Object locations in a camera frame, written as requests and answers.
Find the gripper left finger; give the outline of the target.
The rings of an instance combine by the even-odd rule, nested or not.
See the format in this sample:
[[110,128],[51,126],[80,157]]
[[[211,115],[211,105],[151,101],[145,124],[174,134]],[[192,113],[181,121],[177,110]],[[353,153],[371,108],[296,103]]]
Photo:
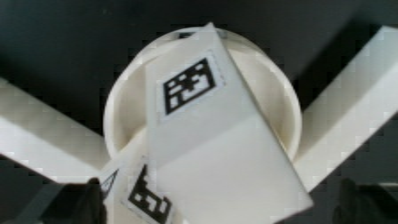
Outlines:
[[106,224],[99,180],[46,184],[16,216],[16,224]]

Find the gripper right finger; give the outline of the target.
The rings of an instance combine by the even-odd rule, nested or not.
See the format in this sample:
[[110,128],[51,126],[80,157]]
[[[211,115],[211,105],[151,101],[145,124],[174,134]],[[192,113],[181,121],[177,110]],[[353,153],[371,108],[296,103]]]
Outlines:
[[341,181],[332,224],[398,224],[396,183]]

